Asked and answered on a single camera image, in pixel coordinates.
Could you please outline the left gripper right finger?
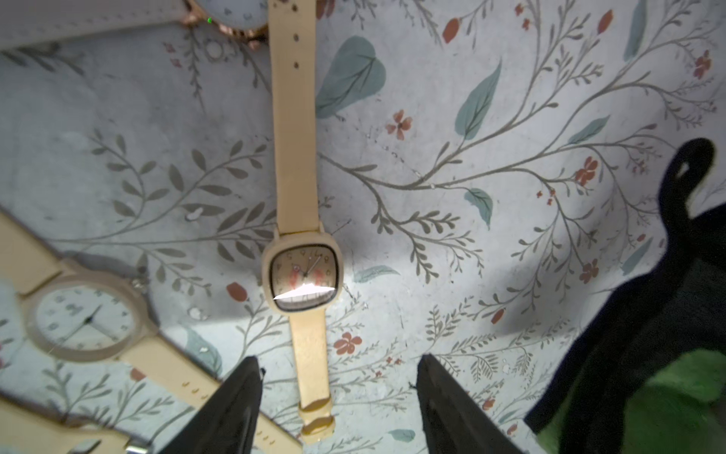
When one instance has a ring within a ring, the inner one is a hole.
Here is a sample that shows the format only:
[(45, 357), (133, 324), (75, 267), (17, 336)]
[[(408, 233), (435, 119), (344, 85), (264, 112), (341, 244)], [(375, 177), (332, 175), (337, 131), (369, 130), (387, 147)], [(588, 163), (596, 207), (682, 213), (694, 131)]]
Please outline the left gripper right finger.
[(430, 454), (520, 454), (432, 355), (418, 363), (416, 391)]

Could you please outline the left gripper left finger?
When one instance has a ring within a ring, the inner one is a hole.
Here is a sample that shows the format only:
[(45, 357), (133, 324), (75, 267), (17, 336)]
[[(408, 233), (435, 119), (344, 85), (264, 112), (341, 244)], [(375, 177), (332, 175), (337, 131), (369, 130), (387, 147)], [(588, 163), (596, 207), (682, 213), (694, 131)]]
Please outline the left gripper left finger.
[(161, 453), (251, 453), (262, 393), (258, 359), (243, 359)]

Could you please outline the green cleaning cloth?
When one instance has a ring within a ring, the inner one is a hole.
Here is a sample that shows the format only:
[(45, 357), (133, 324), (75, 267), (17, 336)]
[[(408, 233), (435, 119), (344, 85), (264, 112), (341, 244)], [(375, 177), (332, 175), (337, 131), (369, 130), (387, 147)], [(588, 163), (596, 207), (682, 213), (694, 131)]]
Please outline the green cleaning cloth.
[(687, 200), (716, 154), (690, 140), (659, 192), (665, 254), (617, 288), (526, 416), (548, 453), (725, 450), (725, 209)]

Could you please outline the white strap watch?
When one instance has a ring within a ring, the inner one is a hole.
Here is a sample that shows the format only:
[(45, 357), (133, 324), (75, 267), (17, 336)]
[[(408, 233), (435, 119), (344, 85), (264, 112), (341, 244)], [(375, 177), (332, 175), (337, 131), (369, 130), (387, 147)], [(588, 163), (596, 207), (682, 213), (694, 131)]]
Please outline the white strap watch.
[(266, 1), (11, 0), (1, 3), (1, 48), (172, 23), (208, 23), (245, 40), (267, 21)]

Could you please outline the beige watch long diagonal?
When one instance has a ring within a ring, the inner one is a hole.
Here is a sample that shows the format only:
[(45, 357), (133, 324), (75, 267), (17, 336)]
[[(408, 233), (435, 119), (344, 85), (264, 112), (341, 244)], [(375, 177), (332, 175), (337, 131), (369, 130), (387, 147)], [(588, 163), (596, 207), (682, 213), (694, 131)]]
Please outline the beige watch long diagonal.
[(64, 425), (1, 398), (1, 446), (20, 453), (152, 453), (151, 446), (112, 429)]

